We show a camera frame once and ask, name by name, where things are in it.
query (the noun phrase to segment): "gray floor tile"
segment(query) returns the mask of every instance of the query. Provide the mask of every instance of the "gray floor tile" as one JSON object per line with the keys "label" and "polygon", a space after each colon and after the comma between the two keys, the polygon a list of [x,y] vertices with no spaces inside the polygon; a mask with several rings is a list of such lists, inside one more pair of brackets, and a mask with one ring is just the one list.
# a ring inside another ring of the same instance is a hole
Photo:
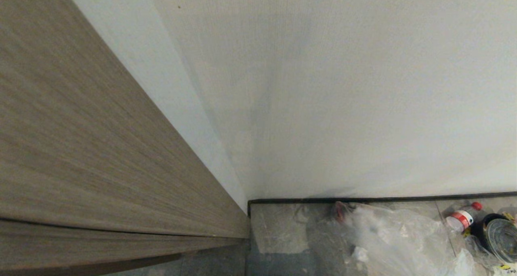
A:
{"label": "gray floor tile", "polygon": [[243,276],[248,245],[202,250],[183,257],[182,276]]}
{"label": "gray floor tile", "polygon": [[328,204],[254,204],[251,227],[260,253],[296,254],[309,248],[308,217],[324,213]]}
{"label": "gray floor tile", "polygon": [[108,276],[180,276],[183,259],[139,269],[117,272]]}
{"label": "gray floor tile", "polygon": [[247,276],[316,276],[317,262],[309,250],[299,254],[260,254],[248,257]]}

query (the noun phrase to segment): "plastic bag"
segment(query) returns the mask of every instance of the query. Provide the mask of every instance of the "plastic bag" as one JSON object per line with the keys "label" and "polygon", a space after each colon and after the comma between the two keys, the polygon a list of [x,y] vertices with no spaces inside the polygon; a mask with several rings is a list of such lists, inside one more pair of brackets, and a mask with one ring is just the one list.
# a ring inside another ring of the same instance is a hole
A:
{"label": "plastic bag", "polygon": [[410,210],[336,203],[345,242],[354,247],[351,261],[368,276],[472,276],[467,250],[454,257],[447,230]]}
{"label": "plastic bag", "polygon": [[483,265],[486,269],[492,270],[493,267],[502,265],[502,262],[494,254],[481,246],[479,239],[475,236],[466,237],[465,245],[476,259],[476,262]]}

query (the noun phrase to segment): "trash pile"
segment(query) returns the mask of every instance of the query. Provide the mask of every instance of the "trash pile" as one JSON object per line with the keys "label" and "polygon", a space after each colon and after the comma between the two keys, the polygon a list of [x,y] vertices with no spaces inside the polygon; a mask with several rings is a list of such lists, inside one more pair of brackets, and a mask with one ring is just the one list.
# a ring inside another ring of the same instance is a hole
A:
{"label": "trash pile", "polygon": [[461,232],[467,248],[494,275],[517,275],[517,226],[509,213],[480,216],[478,202],[464,206],[447,217],[447,223]]}
{"label": "trash pile", "polygon": [[343,202],[336,202],[334,218],[351,248],[346,265],[364,275],[474,275],[472,255],[462,250],[454,257],[441,221],[409,210]]}

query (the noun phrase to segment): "white wall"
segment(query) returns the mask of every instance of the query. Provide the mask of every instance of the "white wall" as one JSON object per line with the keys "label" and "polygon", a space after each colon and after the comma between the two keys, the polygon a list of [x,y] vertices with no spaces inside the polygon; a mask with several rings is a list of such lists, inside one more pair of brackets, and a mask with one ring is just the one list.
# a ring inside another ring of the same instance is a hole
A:
{"label": "white wall", "polygon": [[182,73],[248,199],[517,191],[517,0],[75,1],[185,137]]}
{"label": "white wall", "polygon": [[152,0],[74,0],[240,208],[248,199]]}

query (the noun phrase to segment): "red bottle cap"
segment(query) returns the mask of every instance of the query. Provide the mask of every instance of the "red bottle cap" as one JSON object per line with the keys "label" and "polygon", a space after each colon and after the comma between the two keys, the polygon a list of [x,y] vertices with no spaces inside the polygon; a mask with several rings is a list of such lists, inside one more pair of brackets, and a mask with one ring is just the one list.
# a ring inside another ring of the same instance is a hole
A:
{"label": "red bottle cap", "polygon": [[479,202],[473,202],[471,204],[472,208],[474,208],[475,210],[482,210],[483,209],[483,206],[482,204],[480,204]]}

